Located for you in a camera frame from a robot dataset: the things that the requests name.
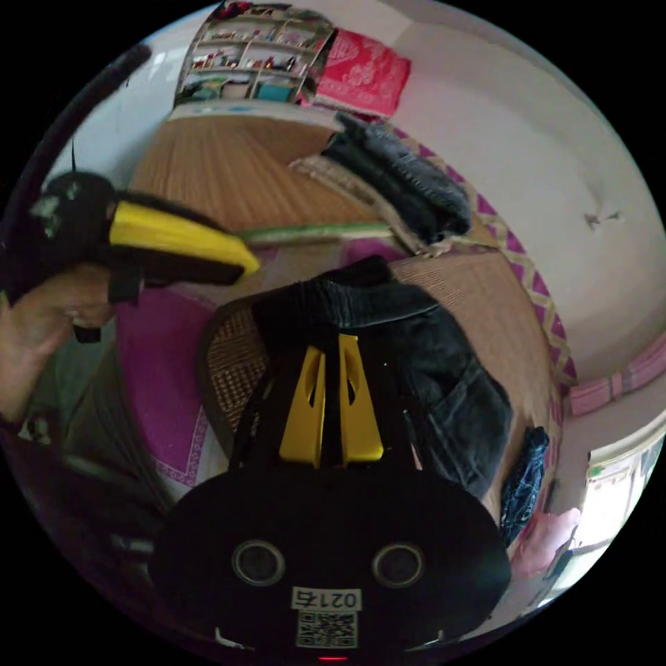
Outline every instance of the yellow robot part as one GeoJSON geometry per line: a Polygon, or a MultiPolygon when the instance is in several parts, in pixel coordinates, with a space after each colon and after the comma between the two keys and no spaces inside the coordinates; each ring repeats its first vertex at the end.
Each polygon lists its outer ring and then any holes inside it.
{"type": "Polygon", "coordinates": [[[319,469],[326,404],[326,360],[308,347],[282,435],[280,458],[319,469]]]}
{"type": "Polygon", "coordinates": [[[384,446],[363,370],[358,338],[353,335],[340,336],[340,420],[344,466],[378,462],[384,454],[384,446]],[[353,400],[350,400],[349,385],[353,400]]]}
{"type": "Polygon", "coordinates": [[[118,204],[109,242],[242,266],[246,274],[259,270],[259,261],[240,238],[128,201],[118,204]]]}
{"type": "MultiPolygon", "coordinates": [[[[384,446],[357,337],[339,337],[339,358],[343,467],[349,463],[377,462],[384,454],[384,446]]],[[[325,365],[325,355],[309,347],[282,436],[280,458],[285,462],[320,467],[326,403],[325,365]]]]}

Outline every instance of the red cushion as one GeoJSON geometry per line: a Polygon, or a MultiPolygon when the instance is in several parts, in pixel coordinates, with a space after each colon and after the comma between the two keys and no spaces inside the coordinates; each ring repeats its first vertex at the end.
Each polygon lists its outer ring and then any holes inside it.
{"type": "Polygon", "coordinates": [[[411,71],[411,61],[365,35],[339,30],[313,100],[367,116],[390,118],[411,71]]]}

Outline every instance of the qr code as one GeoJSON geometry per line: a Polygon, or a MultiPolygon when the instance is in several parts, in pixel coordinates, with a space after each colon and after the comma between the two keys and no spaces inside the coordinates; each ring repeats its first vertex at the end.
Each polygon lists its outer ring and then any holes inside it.
{"type": "Polygon", "coordinates": [[[297,647],[355,648],[358,645],[357,613],[298,614],[297,647]]]}

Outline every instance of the person's hand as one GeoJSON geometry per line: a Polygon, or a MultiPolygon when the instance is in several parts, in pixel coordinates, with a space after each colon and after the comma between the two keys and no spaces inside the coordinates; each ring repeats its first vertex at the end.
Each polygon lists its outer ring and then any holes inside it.
{"type": "Polygon", "coordinates": [[[113,317],[108,303],[109,272],[81,264],[27,293],[9,308],[3,296],[0,344],[21,363],[42,363],[74,332],[98,328],[113,317]]]}

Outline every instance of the number label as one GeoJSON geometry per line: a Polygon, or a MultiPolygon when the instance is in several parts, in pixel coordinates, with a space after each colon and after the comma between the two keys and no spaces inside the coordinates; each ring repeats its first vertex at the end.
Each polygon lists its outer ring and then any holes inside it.
{"type": "Polygon", "coordinates": [[[360,590],[317,590],[293,588],[291,607],[296,611],[358,613],[362,610],[360,590]]]}

